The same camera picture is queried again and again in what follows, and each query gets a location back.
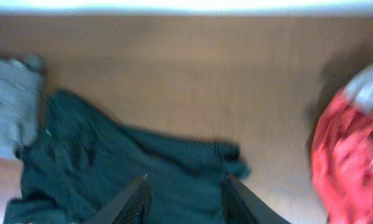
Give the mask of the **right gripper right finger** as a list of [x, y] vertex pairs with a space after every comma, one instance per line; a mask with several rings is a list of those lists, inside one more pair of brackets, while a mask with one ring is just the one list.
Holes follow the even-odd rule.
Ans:
[[290, 224], [231, 174], [221, 183], [221, 203], [226, 224]]

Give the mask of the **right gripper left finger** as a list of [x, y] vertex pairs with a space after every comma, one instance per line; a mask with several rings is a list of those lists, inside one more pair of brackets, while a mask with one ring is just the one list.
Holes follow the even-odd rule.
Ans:
[[83, 224], [146, 224], [151, 204], [152, 189], [147, 174], [141, 175]]

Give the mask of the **dark green t-shirt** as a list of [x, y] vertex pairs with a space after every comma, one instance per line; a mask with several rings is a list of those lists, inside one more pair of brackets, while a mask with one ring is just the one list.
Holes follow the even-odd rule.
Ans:
[[119, 125], [69, 91], [46, 103], [37, 141], [18, 153], [22, 197], [8, 203], [5, 223], [81, 223], [142, 175], [149, 223], [222, 223], [222, 180], [250, 173], [237, 144]]

